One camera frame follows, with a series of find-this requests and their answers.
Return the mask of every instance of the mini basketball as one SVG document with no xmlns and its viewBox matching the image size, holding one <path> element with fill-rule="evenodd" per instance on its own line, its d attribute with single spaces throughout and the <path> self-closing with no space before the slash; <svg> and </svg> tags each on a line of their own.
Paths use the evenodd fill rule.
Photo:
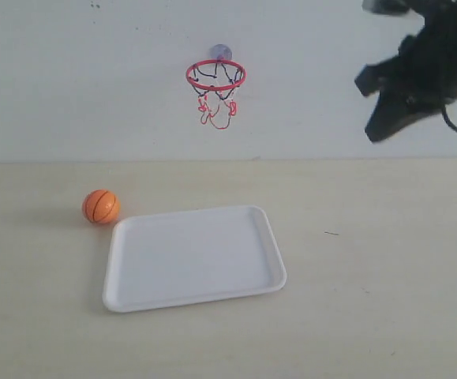
<svg viewBox="0 0 457 379">
<path fill-rule="evenodd" d="M 119 215 L 119 199 L 107 189 L 91 192 L 83 202 L 83 214 L 91 223 L 111 223 Z"/>
</svg>

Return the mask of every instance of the white wall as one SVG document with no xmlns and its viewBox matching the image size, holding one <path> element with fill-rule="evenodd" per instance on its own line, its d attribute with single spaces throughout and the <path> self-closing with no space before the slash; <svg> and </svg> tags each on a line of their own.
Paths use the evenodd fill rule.
<svg viewBox="0 0 457 379">
<path fill-rule="evenodd" d="M 421 19 L 361 3 L 0 0 L 0 161 L 457 156 L 441 118 L 366 139 L 376 97 L 353 80 Z M 225 131 L 185 82 L 216 43 L 248 70 Z"/>
</svg>

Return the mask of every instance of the table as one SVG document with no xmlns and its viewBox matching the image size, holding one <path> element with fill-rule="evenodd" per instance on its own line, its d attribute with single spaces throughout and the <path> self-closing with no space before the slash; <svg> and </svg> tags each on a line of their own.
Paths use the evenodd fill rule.
<svg viewBox="0 0 457 379">
<path fill-rule="evenodd" d="M 122 217 L 253 204 L 287 267 L 274 294 L 110 313 Z M 455 378 L 457 159 L 0 164 L 0 379 Z"/>
</svg>

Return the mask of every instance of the red rim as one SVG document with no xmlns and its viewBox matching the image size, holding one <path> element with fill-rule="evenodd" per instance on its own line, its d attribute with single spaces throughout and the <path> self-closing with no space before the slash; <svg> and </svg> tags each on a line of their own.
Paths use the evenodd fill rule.
<svg viewBox="0 0 457 379">
<path fill-rule="evenodd" d="M 229 84 L 229 85 L 222 85 L 220 87 L 216 87 L 214 85 L 204 85 L 204 84 L 200 84 L 198 82 L 196 82 L 191 76 L 191 72 L 196 69 L 197 67 L 200 67 L 200 66 L 205 66 L 205 65 L 211 65 L 211 64 L 214 64 L 214 63 L 223 63 L 225 65 L 229 65 L 229 66 L 233 66 L 233 67 L 236 67 L 238 68 L 239 70 L 241 70 L 242 72 L 242 77 L 236 81 L 235 83 L 233 84 Z M 206 61 L 201 61 L 201 62 L 197 62 L 193 65 L 191 65 L 187 70 L 186 70 L 186 80 L 188 81 L 188 83 L 190 83 L 193 87 L 196 87 L 196 88 L 199 88 L 199 89 L 203 89 L 205 91 L 229 91 L 233 88 L 236 88 L 238 86 L 240 86 L 242 83 L 244 83 L 245 81 L 245 68 L 242 67 L 241 65 L 239 65 L 238 63 L 236 62 L 233 62 L 233 61 L 227 61 L 226 59 L 207 59 Z"/>
</svg>

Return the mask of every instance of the white tray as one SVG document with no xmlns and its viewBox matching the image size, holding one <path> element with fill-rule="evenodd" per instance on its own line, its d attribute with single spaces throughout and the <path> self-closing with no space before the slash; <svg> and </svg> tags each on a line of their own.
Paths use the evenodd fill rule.
<svg viewBox="0 0 457 379">
<path fill-rule="evenodd" d="M 114 312 L 151 310 L 261 295 L 286 279 L 258 207 L 130 217 L 114 227 L 103 302 Z"/>
</svg>

